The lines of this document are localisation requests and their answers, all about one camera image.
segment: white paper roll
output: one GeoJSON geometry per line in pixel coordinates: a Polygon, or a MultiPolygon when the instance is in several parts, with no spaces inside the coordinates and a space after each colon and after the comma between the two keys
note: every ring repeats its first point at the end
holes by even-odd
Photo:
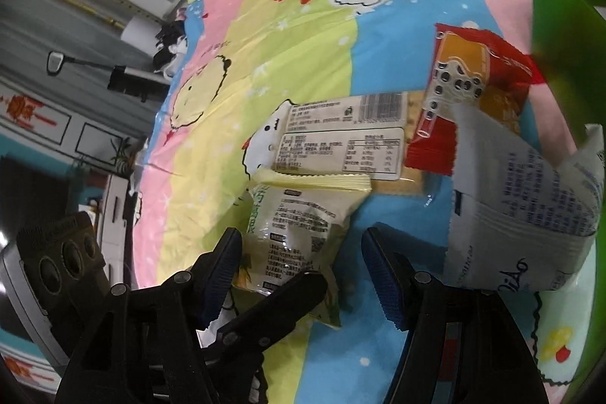
{"type": "Polygon", "coordinates": [[[161,28],[158,23],[137,15],[128,22],[120,39],[153,57],[157,51],[156,34],[159,33],[161,28]]]}

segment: red snack package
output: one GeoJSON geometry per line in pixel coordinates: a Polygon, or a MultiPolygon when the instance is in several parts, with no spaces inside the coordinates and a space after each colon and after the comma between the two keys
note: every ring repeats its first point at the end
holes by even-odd
{"type": "Polygon", "coordinates": [[[488,30],[436,25],[433,64],[404,165],[452,175],[456,125],[451,105],[480,108],[519,134],[519,115],[535,71],[522,54],[488,30]]]}

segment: green object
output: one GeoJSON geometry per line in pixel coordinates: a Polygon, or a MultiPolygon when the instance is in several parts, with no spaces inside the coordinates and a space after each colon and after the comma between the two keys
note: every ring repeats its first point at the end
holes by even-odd
{"type": "MultiPolygon", "coordinates": [[[[535,62],[547,80],[577,145],[585,124],[606,128],[605,0],[533,0],[535,62]]],[[[574,397],[606,350],[606,206],[597,236],[596,287],[583,356],[566,399],[574,397]]]]}

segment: bed sheet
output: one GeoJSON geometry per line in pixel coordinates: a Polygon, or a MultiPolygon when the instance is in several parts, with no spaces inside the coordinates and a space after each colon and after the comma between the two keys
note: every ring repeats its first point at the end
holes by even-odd
{"type": "MultiPolygon", "coordinates": [[[[437,22],[492,30],[526,53],[531,37],[531,0],[187,1],[187,56],[157,116],[141,180],[133,231],[140,287],[192,265],[225,227],[245,228],[255,149],[290,103],[423,89],[437,22]]],[[[544,81],[531,87],[522,127],[554,164],[575,150],[544,81]]],[[[446,246],[450,208],[449,179],[428,207],[380,195],[363,204],[335,262],[343,327],[306,318],[266,352],[270,402],[383,401],[405,333],[383,315],[361,233],[382,221],[446,246]]],[[[592,251],[568,292],[504,297],[552,404],[581,357],[594,280],[592,251]]]]}

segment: metal screw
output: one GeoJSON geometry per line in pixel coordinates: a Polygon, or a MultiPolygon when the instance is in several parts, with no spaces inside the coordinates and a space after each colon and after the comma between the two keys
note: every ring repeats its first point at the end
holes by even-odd
{"type": "Polygon", "coordinates": [[[111,294],[113,294],[114,296],[123,295],[124,293],[126,293],[126,285],[123,285],[122,283],[113,285],[110,291],[111,294]]]}
{"type": "Polygon", "coordinates": [[[238,336],[235,332],[228,332],[223,338],[223,344],[225,346],[231,346],[238,340],[238,336]]]}
{"type": "Polygon", "coordinates": [[[173,276],[173,279],[175,280],[175,283],[177,283],[177,284],[187,283],[191,278],[192,278],[192,273],[189,273],[187,271],[179,271],[177,274],[175,274],[173,276]]]}
{"type": "Polygon", "coordinates": [[[416,280],[417,283],[426,285],[428,282],[431,281],[431,274],[426,273],[425,271],[419,271],[414,275],[414,280],[416,280]]]}

